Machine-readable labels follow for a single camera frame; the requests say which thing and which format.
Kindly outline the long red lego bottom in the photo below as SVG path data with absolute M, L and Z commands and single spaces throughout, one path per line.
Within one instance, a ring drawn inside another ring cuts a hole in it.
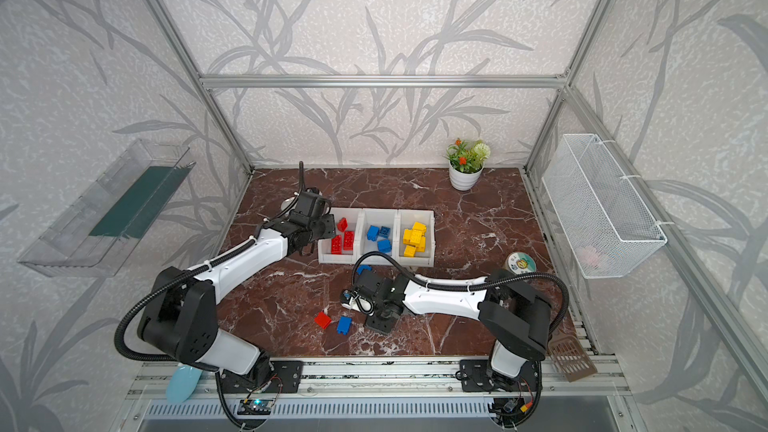
M 343 238 L 341 235 L 336 235 L 331 239 L 330 253 L 333 255 L 341 255 L 343 253 Z

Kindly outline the blue lego brick top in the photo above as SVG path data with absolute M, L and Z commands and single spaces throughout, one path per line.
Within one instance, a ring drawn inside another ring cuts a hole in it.
M 373 269 L 372 269 L 372 267 L 371 267 L 371 266 L 368 266 L 368 265 L 361 265 L 361 266 L 359 266 L 359 267 L 357 268 L 357 270 L 356 270 L 356 273 L 357 273 L 358 275 L 361 275 L 363 272 L 366 272 L 366 271 L 372 271 L 372 270 L 373 270 Z

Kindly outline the long red lego brick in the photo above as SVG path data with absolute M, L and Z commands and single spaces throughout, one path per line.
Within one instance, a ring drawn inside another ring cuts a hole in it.
M 343 233 L 342 250 L 344 252 L 352 252 L 354 250 L 355 234 L 351 230 L 347 230 Z

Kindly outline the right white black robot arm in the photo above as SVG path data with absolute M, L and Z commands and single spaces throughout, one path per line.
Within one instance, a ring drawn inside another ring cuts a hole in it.
M 366 316 L 382 334 L 401 316 L 442 314 L 475 320 L 494 337 L 493 374 L 518 377 L 526 364 L 545 359 L 548 344 L 568 309 L 567 288 L 556 276 L 499 269 L 468 280 L 431 279 L 407 269 L 385 278 L 364 269 L 341 293 L 343 307 Z

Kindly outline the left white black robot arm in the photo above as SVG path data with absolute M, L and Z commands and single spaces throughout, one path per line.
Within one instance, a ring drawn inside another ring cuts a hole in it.
M 221 329 L 217 306 L 263 269 L 335 231 L 330 201 L 316 188 L 298 192 L 240 245 L 192 268 L 160 272 L 152 291 L 118 323 L 116 351 L 133 361 L 174 360 L 264 383 L 273 374 L 269 354 Z

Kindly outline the silver tin can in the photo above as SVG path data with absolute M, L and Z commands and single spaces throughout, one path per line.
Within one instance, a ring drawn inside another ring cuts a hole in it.
M 294 207 L 294 206 L 295 206 L 295 203 L 296 203 L 296 201 L 297 201 L 297 199 L 298 199 L 298 197 L 297 197 L 297 196 L 294 196 L 294 197 L 292 197 L 292 198 L 288 198 L 288 199 L 284 200 L 284 201 L 281 203 L 281 210 L 282 210 L 282 211 L 285 211 L 285 210 L 289 210 L 289 209 L 291 209 L 292 207 Z

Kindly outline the red lego brick bottom left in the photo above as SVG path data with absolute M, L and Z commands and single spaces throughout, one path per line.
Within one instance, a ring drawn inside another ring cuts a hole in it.
M 323 330 L 326 330 L 332 323 L 332 319 L 325 312 L 318 312 L 314 317 L 314 322 Z

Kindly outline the white right sorting bin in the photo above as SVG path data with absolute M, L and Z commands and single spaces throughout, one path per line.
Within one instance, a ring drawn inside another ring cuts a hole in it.
M 426 250 L 418 252 L 414 257 L 405 257 L 404 249 L 407 245 L 403 243 L 403 232 L 405 229 L 413 229 L 415 222 L 423 223 L 427 226 L 424 234 L 426 238 Z M 400 209 L 396 214 L 395 220 L 395 257 L 403 265 L 412 267 L 432 267 L 435 256 L 435 216 L 431 210 L 405 210 Z

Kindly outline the potted plant white pot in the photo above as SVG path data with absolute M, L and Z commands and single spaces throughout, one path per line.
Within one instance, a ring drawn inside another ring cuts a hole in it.
M 479 180 L 491 148 L 482 140 L 465 141 L 457 138 L 447 150 L 449 179 L 454 189 L 469 191 Z

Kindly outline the green circuit board left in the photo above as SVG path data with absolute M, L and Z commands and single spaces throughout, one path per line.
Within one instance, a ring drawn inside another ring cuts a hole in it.
M 276 398 L 247 398 L 240 400 L 236 414 L 241 417 L 256 417 L 271 415 L 276 406 Z

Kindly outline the brown slotted spatula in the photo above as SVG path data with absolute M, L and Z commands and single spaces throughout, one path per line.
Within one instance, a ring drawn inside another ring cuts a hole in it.
M 576 382 L 596 375 L 597 368 L 579 340 L 557 332 L 548 344 L 548 354 L 555 368 L 568 382 Z

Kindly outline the light blue plastic scoop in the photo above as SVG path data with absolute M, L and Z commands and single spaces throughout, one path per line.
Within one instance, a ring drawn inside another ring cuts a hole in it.
M 166 387 L 166 401 L 174 405 L 187 401 L 195 392 L 202 373 L 201 369 L 189 365 L 179 366 Z

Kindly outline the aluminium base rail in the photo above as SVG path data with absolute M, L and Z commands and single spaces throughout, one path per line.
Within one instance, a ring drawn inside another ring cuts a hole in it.
M 303 360 L 295 393 L 288 398 L 458 397 L 460 357 L 312 357 Z M 569 382 L 549 361 L 542 364 L 544 396 L 630 396 L 614 356 L 595 356 L 597 373 Z

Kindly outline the clear plastic wall shelf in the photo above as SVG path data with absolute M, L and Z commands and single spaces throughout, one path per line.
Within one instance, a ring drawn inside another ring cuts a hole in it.
M 135 140 L 18 262 L 46 277 L 116 275 L 195 165 L 189 146 Z

